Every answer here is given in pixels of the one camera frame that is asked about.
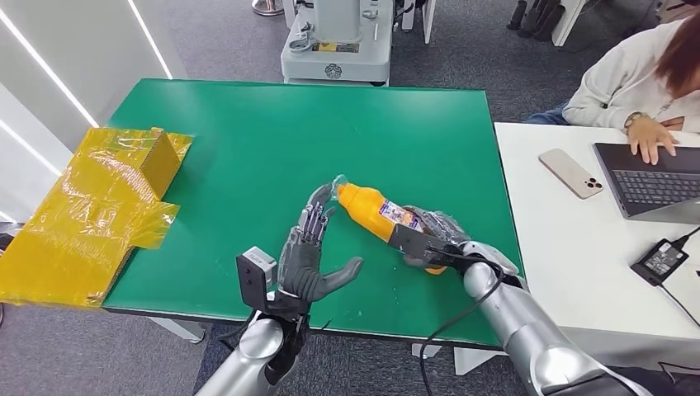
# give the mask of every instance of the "brown hair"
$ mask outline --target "brown hair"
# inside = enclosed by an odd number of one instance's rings
[[[656,77],[668,78],[666,88],[677,93],[700,68],[700,12],[688,18],[656,66]]]

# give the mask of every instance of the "laptop keyboard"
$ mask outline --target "laptop keyboard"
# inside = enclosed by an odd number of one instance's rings
[[[671,205],[700,196],[700,175],[612,171],[627,202]]]

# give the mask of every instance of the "yellow box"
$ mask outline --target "yellow box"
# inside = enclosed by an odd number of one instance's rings
[[[192,137],[87,131],[0,257],[0,300],[97,307],[134,247],[158,248],[179,207],[161,202]]]

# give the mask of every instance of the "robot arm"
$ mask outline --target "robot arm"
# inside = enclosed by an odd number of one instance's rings
[[[531,396],[651,395],[581,351],[527,290],[518,268],[497,249],[471,241],[452,218],[414,210],[433,235],[397,225],[389,245],[412,266],[454,268]]]
[[[517,267],[483,243],[468,242],[467,257],[499,264],[506,279],[480,309],[496,332],[504,351],[531,395],[651,395],[639,384],[618,375],[581,351],[556,326],[527,291]],[[495,270],[477,262],[463,276],[466,293],[479,299],[496,283]]]
[[[362,260],[354,258],[332,274],[319,274],[320,244],[329,213],[323,196],[302,211],[281,255],[279,288],[275,261],[254,247],[236,258],[244,302],[260,311],[238,347],[198,396],[274,394],[294,368],[304,346],[310,306],[354,279]],[[433,235],[397,225],[389,245],[413,266],[448,266],[460,274],[466,293],[484,299],[480,308],[531,396],[651,396],[639,384],[598,363],[571,342],[542,310],[518,276],[517,267],[493,247],[470,241],[453,219],[438,212],[420,216]]]
[[[274,394],[293,371],[304,346],[311,304],[357,277],[360,257],[350,259],[340,270],[319,273],[321,245],[333,213],[324,212],[330,195],[330,185],[311,195],[289,232],[279,267],[258,247],[236,257],[243,302],[259,314],[198,396]],[[276,283],[277,290],[268,293]]]

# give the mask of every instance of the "white sweater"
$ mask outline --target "white sweater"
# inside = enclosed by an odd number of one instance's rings
[[[584,74],[564,118],[572,125],[621,130],[631,113],[641,111],[659,122],[684,116],[683,131],[700,133],[700,91],[673,100],[665,78],[654,75],[681,24],[676,21],[642,31],[608,51]]]

